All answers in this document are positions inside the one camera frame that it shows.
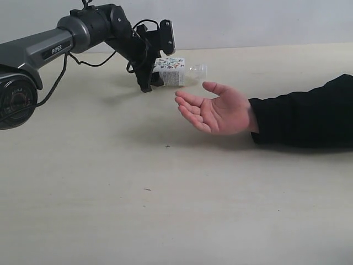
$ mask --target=piper logo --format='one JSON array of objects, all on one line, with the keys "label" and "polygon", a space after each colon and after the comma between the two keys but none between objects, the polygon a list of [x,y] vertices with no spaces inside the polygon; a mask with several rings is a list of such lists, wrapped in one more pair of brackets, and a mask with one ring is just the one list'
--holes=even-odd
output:
[{"label": "piper logo", "polygon": [[59,45],[58,47],[51,50],[51,54],[52,55],[57,54],[61,50],[62,50],[62,45]]}]

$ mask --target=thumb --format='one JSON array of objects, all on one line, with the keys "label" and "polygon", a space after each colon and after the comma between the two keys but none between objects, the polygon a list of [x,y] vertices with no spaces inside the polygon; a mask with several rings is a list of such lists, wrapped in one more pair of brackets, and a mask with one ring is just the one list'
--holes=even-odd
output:
[{"label": "thumb", "polygon": [[204,87],[205,90],[211,93],[214,93],[216,95],[220,95],[230,89],[229,86],[226,86],[224,84],[219,84],[216,82],[204,82],[202,86]]}]

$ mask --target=finger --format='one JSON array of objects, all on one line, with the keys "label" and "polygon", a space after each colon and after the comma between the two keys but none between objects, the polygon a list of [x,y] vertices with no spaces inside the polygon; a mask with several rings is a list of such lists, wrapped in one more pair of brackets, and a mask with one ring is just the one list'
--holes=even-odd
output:
[{"label": "finger", "polygon": [[179,104],[179,106],[184,106],[188,109],[189,112],[195,114],[195,115],[200,115],[201,114],[201,109],[197,106],[191,106],[188,102],[185,101],[184,98],[176,97],[175,101]]},{"label": "finger", "polygon": [[177,91],[175,93],[177,97],[183,98],[186,102],[188,102],[192,106],[201,107],[202,102],[204,101],[203,98],[192,95],[185,91]]},{"label": "finger", "polygon": [[205,133],[211,132],[211,128],[207,124],[200,122],[196,115],[193,115],[184,106],[180,106],[179,111],[181,112],[182,116],[198,130],[203,131]]},{"label": "finger", "polygon": [[205,90],[214,93],[216,95],[220,95],[222,93],[224,93],[225,91],[231,89],[231,87],[226,86],[224,84],[219,84],[216,82],[204,82],[202,84],[202,86],[204,87]]}]

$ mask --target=robotic arm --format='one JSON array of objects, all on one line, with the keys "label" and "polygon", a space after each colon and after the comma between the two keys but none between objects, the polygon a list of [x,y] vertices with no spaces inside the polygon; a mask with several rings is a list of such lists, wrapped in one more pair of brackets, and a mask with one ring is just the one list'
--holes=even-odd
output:
[{"label": "robotic arm", "polygon": [[[171,21],[158,24],[145,19],[132,27],[121,6],[89,6],[91,1],[82,0],[84,8],[71,10],[56,29],[0,44],[0,130],[24,124],[48,100],[65,72],[67,57],[80,63],[71,53],[80,54],[101,43],[129,62],[127,71],[136,75],[142,92],[163,85],[153,68],[161,51],[166,55],[175,51]],[[157,30],[147,31],[142,22],[156,23]],[[38,90],[43,88],[38,70],[61,55],[65,55],[63,72],[46,99],[38,103]]]}]

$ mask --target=bottle label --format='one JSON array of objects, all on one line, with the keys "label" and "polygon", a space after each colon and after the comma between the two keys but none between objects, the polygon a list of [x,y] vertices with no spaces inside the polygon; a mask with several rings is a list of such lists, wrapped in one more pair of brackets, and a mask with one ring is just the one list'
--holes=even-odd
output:
[{"label": "bottle label", "polygon": [[185,85],[184,58],[157,58],[153,72],[159,72],[165,86]]}]

